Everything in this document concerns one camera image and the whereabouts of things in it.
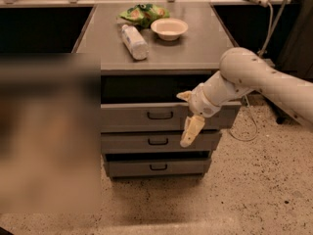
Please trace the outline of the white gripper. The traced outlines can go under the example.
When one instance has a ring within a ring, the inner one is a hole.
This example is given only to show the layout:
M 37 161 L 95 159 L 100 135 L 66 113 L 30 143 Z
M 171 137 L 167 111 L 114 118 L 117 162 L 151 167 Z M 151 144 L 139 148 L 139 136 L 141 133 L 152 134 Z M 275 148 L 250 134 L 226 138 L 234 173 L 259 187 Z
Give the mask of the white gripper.
M 220 106 L 213 105 L 205 96 L 203 84 L 200 83 L 191 91 L 180 92 L 176 95 L 180 100 L 189 103 L 189 108 L 194 114 L 185 120 L 184 131 L 181 136 L 180 145 L 189 147 L 200 134 L 205 125 L 204 118 L 211 118 L 221 110 Z

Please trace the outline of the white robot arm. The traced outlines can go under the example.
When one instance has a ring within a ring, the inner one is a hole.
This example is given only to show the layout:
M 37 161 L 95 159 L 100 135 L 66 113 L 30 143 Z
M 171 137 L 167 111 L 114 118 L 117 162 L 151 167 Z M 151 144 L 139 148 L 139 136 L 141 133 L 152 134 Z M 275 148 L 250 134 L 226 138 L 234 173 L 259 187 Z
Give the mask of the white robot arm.
M 275 70 L 253 52 L 236 47 L 222 55 L 219 71 L 207 81 L 177 94 L 193 113 L 185 120 L 180 145 L 190 146 L 205 121 L 218 113 L 224 103 L 252 91 L 261 93 L 291 118 L 313 129 L 313 83 Z

